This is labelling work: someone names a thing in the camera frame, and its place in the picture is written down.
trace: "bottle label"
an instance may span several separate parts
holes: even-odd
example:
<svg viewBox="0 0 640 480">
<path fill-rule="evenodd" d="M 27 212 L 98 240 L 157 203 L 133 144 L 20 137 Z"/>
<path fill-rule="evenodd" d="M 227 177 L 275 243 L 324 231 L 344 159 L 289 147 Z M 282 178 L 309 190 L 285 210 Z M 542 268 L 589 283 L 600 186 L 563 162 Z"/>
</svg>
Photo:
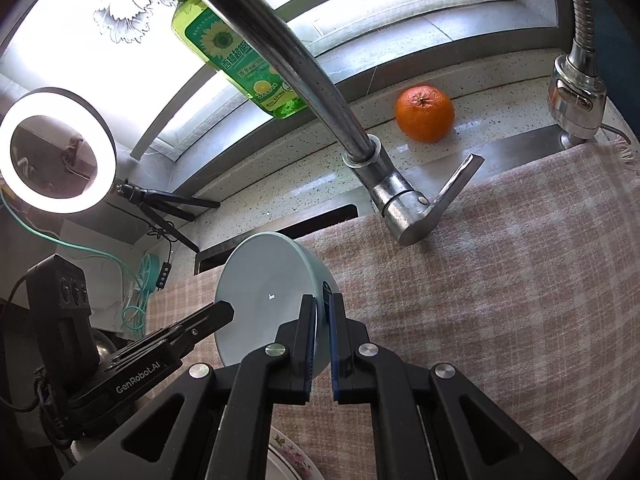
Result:
<svg viewBox="0 0 640 480">
<path fill-rule="evenodd" d="M 211 9 L 205 9 L 184 35 L 211 62 L 270 112 L 298 97 L 280 75 Z"/>
</svg>

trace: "ceramic bowl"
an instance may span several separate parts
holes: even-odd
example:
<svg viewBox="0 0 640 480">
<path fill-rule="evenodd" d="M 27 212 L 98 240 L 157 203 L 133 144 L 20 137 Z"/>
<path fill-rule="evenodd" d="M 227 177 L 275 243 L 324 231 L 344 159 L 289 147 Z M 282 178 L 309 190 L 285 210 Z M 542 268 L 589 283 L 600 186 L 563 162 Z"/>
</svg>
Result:
<svg viewBox="0 0 640 480">
<path fill-rule="evenodd" d="M 318 308 L 313 377 L 329 364 L 328 293 L 338 292 L 334 277 L 314 254 L 279 233 L 258 233 L 231 254 L 220 275 L 216 301 L 228 301 L 234 319 L 215 333 L 225 366 L 275 340 L 278 327 L 298 318 L 303 294 Z"/>
</svg>

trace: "checkered cloth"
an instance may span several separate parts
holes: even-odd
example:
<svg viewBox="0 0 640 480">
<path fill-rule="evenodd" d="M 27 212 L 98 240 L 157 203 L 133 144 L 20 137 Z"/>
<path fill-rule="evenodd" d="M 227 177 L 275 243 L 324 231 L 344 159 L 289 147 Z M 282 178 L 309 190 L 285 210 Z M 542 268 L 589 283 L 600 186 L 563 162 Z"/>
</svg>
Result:
<svg viewBox="0 0 640 480">
<path fill-rule="evenodd" d="M 617 145 L 470 186 L 412 247 L 377 216 L 299 242 L 373 342 L 424 367 L 455 364 L 578 478 L 612 471 L 640 426 L 640 178 Z M 149 330 L 212 301 L 220 270 L 153 295 Z M 222 365 L 213 337 L 184 361 Z M 273 425 L 326 480 L 376 477 L 369 409 L 332 402 L 329 370 Z"/>
</svg>

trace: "kitchen faucet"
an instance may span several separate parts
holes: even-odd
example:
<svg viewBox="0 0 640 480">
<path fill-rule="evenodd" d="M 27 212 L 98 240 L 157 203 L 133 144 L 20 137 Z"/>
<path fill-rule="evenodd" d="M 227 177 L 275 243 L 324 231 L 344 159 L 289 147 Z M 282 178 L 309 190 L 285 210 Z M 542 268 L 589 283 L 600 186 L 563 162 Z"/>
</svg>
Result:
<svg viewBox="0 0 640 480">
<path fill-rule="evenodd" d="M 367 188 L 396 241 L 408 246 L 427 236 L 484 158 L 469 155 L 430 202 L 396 169 L 380 140 L 364 131 L 316 59 L 264 0 L 202 1 L 277 70 L 340 141 L 346 150 L 342 160 Z"/>
<path fill-rule="evenodd" d="M 573 1 L 574 43 L 568 55 L 556 59 L 548 89 L 549 113 L 565 132 L 561 137 L 565 148 L 595 136 L 607 104 L 607 86 L 596 66 L 593 6 L 591 0 Z"/>
</svg>

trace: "tripod leg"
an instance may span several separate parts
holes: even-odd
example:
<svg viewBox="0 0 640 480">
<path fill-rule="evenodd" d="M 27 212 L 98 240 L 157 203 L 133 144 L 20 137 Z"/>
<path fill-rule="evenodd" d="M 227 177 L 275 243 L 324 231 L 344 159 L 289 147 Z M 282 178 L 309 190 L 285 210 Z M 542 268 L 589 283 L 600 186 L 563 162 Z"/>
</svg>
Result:
<svg viewBox="0 0 640 480">
<path fill-rule="evenodd" d="M 180 209 L 179 207 L 172 206 L 167 202 L 158 202 L 158 200 L 147 200 L 143 202 L 149 207 L 153 209 L 157 209 L 158 211 L 162 211 L 163 213 L 167 213 L 168 215 L 175 216 L 176 218 L 182 218 L 187 222 L 193 222 L 196 219 L 196 215 L 193 213 L 189 213 L 184 209 Z"/>
<path fill-rule="evenodd" d="M 148 200 L 155 200 L 157 202 L 173 202 L 175 204 L 196 205 L 199 207 L 207 207 L 209 209 L 217 209 L 220 207 L 220 202 L 216 202 L 215 200 L 194 198 L 193 196 L 180 196 L 176 195 L 175 193 L 168 193 L 166 191 L 158 191 L 155 189 L 147 189 L 145 197 Z"/>
<path fill-rule="evenodd" d="M 194 244 L 191 240 L 189 240 L 185 235 L 183 235 L 178 229 L 173 227 L 169 222 L 167 222 L 164 218 L 162 218 L 158 213 L 156 213 L 153 209 L 151 209 L 147 204 L 142 203 L 138 206 L 140 211 L 142 211 L 151 221 L 158 224 L 162 229 L 167 231 L 168 234 L 174 236 L 179 242 L 185 244 L 188 248 L 190 248 L 194 253 L 199 253 L 200 249 L 196 244 Z"/>
</svg>

